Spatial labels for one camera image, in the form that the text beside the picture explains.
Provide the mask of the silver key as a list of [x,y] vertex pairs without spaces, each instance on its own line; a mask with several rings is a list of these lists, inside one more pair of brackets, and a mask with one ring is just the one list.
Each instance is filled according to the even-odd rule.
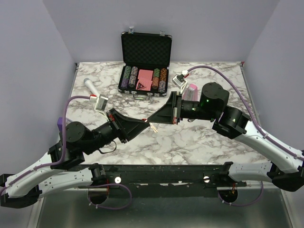
[[149,124],[150,124],[150,127],[152,128],[152,130],[153,130],[155,133],[157,133],[158,130],[157,130],[157,128],[154,126],[154,124],[153,124],[153,123],[149,123]]

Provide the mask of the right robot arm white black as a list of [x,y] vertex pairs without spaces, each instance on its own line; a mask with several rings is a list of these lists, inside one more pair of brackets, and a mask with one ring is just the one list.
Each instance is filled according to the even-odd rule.
[[229,91],[217,83],[203,86],[200,100],[183,100],[172,92],[167,103],[148,118],[150,123],[177,124],[182,119],[213,122],[216,133],[243,143],[268,159],[263,163],[226,162],[219,173],[224,186],[235,181],[265,181],[295,192],[304,185],[303,151],[270,139],[254,125],[253,119],[241,110],[228,106]]

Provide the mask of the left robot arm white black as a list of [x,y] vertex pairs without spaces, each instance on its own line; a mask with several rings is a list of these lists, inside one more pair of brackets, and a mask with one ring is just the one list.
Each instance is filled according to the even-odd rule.
[[20,209],[35,204],[45,195],[72,187],[102,187],[108,184],[103,165],[94,163],[76,171],[85,161],[84,155],[100,151],[118,138],[126,143],[150,124],[126,117],[115,109],[107,113],[108,121],[89,130],[81,122],[71,122],[60,132],[60,140],[41,159],[18,174],[0,177],[0,205]]

